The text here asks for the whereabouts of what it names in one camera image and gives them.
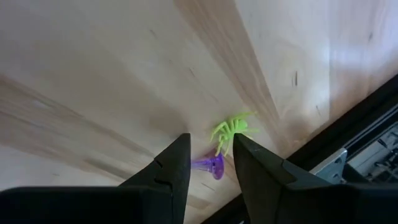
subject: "purple plastic piece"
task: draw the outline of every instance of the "purple plastic piece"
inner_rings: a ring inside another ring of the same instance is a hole
[[[191,161],[191,168],[211,172],[214,179],[220,180],[224,174],[223,155],[220,153],[218,156],[213,156],[211,158]]]

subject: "light wood grain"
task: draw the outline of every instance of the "light wood grain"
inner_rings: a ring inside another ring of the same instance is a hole
[[[394,0],[3,1],[0,144],[121,182],[180,133],[198,158],[214,125],[256,111],[254,139],[287,157],[394,75],[397,12]],[[231,152],[225,172],[192,171],[187,223],[237,196]]]
[[[0,146],[0,190],[15,186],[118,185],[101,174],[83,171],[62,162]]]

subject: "wood plank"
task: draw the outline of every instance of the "wood plank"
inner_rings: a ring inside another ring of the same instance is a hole
[[[0,190],[15,186],[117,185],[102,174],[83,171],[62,162],[0,146]]]
[[[394,0],[0,5],[0,144],[116,183],[243,111],[287,157],[398,69]],[[239,193],[231,155],[221,180],[192,171],[186,223]]]

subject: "black frame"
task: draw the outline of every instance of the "black frame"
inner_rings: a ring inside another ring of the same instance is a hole
[[[350,159],[398,121],[398,75],[370,94],[333,124],[293,153],[288,161],[310,171],[345,147]],[[210,223],[249,223],[242,194],[205,220]]]

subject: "green plastic spider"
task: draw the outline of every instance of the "green plastic spider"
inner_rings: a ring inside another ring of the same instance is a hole
[[[247,112],[247,113],[241,113],[236,115],[235,117],[232,117],[227,121],[221,122],[215,129],[213,129],[213,132],[211,134],[211,140],[213,140],[215,134],[218,132],[218,146],[217,146],[217,152],[216,156],[221,151],[221,147],[223,147],[224,143],[227,141],[228,145],[226,149],[224,150],[224,156],[228,154],[229,151],[229,145],[231,143],[231,140],[234,138],[235,133],[249,133],[249,132],[257,132],[257,129],[248,129],[248,123],[244,120],[245,117],[254,114],[253,112]]]

